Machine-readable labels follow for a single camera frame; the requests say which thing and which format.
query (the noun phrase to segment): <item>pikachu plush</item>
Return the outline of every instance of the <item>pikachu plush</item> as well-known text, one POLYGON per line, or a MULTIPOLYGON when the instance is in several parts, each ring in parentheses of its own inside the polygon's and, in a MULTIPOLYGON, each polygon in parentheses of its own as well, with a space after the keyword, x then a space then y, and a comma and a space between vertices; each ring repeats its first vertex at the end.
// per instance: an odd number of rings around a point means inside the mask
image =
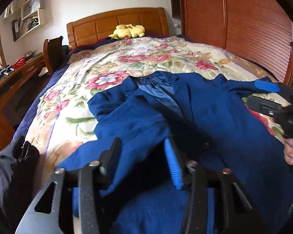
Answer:
POLYGON ((113 34, 109 35, 112 39, 130 39, 143 37, 145 29, 140 25, 118 25, 113 34))

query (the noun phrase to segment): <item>red plastic basket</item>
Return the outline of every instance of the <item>red plastic basket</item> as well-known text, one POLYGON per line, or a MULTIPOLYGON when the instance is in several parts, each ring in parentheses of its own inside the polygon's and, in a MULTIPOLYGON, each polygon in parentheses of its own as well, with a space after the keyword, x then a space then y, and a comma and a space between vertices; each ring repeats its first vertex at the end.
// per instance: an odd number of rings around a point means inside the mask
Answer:
POLYGON ((21 66, 25 65, 25 57, 20 58, 13 66, 14 69, 19 69, 21 66))

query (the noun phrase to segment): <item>wooden desk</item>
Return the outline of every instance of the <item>wooden desk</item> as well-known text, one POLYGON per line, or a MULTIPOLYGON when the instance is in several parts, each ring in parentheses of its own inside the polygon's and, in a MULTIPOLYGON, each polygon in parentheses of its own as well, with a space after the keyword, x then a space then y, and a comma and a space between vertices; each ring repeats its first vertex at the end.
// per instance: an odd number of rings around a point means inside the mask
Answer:
POLYGON ((11 142, 15 133, 14 128, 11 127, 6 117, 2 114, 2 109, 16 94, 17 90, 33 75, 39 73, 44 65, 43 54, 40 53, 8 77, 2 79, 0 83, 0 151, 11 142))

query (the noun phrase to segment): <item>yellow plush toy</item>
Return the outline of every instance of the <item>yellow plush toy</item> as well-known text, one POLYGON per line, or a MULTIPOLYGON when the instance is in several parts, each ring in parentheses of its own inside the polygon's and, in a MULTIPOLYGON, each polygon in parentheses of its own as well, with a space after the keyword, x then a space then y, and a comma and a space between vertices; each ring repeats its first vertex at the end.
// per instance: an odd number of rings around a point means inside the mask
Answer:
POLYGON ((140 25, 118 25, 113 34, 109 35, 112 39, 130 39, 135 37, 143 37, 145 29, 140 25))

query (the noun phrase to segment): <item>bedspread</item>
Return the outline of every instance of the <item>bedspread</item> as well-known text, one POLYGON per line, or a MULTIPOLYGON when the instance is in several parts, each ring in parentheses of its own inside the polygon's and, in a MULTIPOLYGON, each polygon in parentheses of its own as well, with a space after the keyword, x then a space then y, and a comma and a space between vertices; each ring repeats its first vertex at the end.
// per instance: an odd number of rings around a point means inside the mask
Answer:
MULTIPOLYGON (((145 76, 156 70, 172 73, 196 72, 206 79, 223 74, 227 79, 252 81, 267 74, 259 67, 213 46, 191 43, 184 38, 135 38, 119 40, 94 50, 74 53, 69 67, 41 97, 37 114, 26 139, 40 154, 46 155, 42 182, 54 167, 80 145, 97 140, 93 130, 96 118, 87 102, 97 92, 122 83, 128 76, 145 76)), ((262 98, 286 102, 278 94, 260 94, 262 98)), ((282 130, 272 118, 250 111, 279 140, 282 130)))

